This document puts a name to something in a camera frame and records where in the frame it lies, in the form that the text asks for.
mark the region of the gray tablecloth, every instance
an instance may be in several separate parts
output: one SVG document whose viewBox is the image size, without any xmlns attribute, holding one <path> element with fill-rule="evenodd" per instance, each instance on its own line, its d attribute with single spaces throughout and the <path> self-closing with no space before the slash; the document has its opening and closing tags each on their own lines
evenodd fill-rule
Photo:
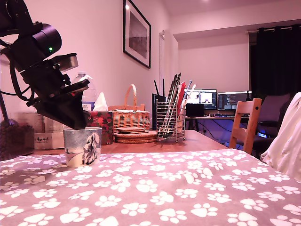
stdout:
<svg viewBox="0 0 301 226">
<path fill-rule="evenodd" d="M 301 184 L 239 150 L 1 162 L 2 226 L 301 226 Z"/>
</svg>

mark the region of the ceiling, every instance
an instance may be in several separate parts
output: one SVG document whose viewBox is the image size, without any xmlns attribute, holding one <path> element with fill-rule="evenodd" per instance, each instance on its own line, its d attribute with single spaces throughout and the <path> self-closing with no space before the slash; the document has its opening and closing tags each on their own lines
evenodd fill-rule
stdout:
<svg viewBox="0 0 301 226">
<path fill-rule="evenodd" d="M 280 0 L 162 0 L 171 16 L 256 5 Z"/>
</svg>

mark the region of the red floral box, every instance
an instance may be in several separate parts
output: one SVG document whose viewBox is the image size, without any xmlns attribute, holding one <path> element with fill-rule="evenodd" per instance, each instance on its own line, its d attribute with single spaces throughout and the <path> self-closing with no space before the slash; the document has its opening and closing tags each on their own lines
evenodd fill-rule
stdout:
<svg viewBox="0 0 301 226">
<path fill-rule="evenodd" d="M 103 129 L 102 145 L 111 145 L 113 143 L 113 113 L 109 111 L 90 111 L 89 113 L 91 116 L 87 127 L 101 127 Z"/>
</svg>

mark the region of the plastic water bottle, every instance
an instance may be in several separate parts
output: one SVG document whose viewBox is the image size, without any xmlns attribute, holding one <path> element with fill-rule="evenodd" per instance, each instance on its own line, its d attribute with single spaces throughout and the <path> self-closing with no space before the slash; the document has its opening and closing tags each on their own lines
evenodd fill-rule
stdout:
<svg viewBox="0 0 301 226">
<path fill-rule="evenodd" d="M 85 111 L 92 111 L 94 109 L 94 104 L 97 99 L 96 88 L 93 83 L 93 78 L 86 74 L 86 72 L 80 71 L 78 76 L 72 81 L 72 84 L 88 79 L 90 83 L 88 84 L 88 89 L 83 92 L 83 98 L 81 103 Z"/>
</svg>

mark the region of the wire utensil holder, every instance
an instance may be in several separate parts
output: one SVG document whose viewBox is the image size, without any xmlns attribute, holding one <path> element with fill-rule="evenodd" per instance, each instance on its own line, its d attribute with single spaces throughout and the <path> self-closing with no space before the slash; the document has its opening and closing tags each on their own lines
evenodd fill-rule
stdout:
<svg viewBox="0 0 301 226">
<path fill-rule="evenodd" d="M 175 139 L 183 137 L 185 140 L 185 111 L 180 109 L 177 112 L 178 102 L 158 102 L 156 100 L 157 109 L 157 141 L 163 139 Z"/>
</svg>

